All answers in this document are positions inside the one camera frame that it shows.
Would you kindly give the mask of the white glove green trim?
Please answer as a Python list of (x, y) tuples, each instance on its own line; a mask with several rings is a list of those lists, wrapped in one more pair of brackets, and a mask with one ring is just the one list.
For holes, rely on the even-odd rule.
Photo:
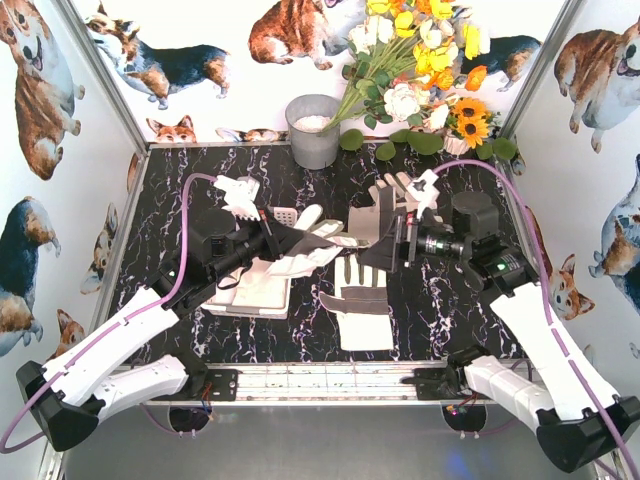
[(334, 293), (319, 293), (325, 310), (338, 323), (340, 348), (349, 352), (394, 348), (386, 273), (358, 263), (355, 255), (334, 264)]

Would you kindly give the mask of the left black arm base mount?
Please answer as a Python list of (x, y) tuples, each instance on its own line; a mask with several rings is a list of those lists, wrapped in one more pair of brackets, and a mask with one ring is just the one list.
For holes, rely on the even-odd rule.
[(211, 368), (197, 357), (177, 357), (187, 374), (185, 385), (177, 392), (153, 398), (153, 401), (236, 400), (239, 371), (231, 368)]

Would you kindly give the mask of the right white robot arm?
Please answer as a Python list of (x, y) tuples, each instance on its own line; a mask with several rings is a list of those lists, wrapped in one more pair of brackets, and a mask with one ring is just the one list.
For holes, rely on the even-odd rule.
[(396, 203), (398, 184), (370, 192), (379, 211), (376, 243), (358, 258), (389, 273), (424, 258), (460, 264), (469, 286), (515, 335), (541, 381), (503, 366), (472, 346), (447, 359), (449, 380), (493, 400), (525, 424), (546, 457), (572, 473), (613, 450), (623, 451), (639, 427), (639, 400), (622, 397), (587, 360), (546, 302), (546, 286), (522, 251), (504, 243), (499, 212), (475, 191), (453, 196), (452, 222), (438, 221), (436, 175), (425, 171), (403, 191), (412, 209)]

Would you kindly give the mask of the white grey work glove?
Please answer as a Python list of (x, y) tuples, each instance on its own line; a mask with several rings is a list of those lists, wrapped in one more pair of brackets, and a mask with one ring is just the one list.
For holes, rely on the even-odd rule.
[(235, 281), (239, 281), (239, 284), (227, 290), (218, 289), (211, 302), (233, 307), (283, 308), (289, 283), (283, 277), (268, 274), (271, 266), (271, 262), (255, 260), (252, 268), (242, 276), (239, 276), (240, 271), (237, 270), (222, 285), (227, 286)]

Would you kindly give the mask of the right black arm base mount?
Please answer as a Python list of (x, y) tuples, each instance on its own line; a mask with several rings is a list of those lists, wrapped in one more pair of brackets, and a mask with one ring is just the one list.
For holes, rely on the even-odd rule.
[(491, 359), (494, 357), (488, 349), (472, 345), (448, 355), (441, 367), (413, 369), (400, 383), (414, 387), (420, 401), (469, 398), (476, 394), (471, 388), (471, 377), (478, 377), (480, 367), (488, 367)]

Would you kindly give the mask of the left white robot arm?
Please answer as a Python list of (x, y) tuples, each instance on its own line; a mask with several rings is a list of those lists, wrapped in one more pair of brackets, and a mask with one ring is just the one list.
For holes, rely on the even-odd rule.
[(190, 175), (182, 190), (177, 259), (162, 265), (109, 320), (66, 353), (40, 365), (30, 361), (16, 377), (25, 401), (15, 416), (32, 415), (41, 436), (57, 452), (86, 440), (110, 416), (148, 400), (197, 390), (202, 374), (179, 354), (166, 354), (125, 373), (116, 368), (144, 343), (220, 292), (237, 287), (254, 261), (268, 263), (269, 277), (300, 278), (329, 264), (356, 242), (337, 220), (322, 220), (307, 207), (292, 226), (270, 208), (255, 205), (256, 181), (207, 176), (222, 191), (224, 206), (199, 220), (188, 216)]

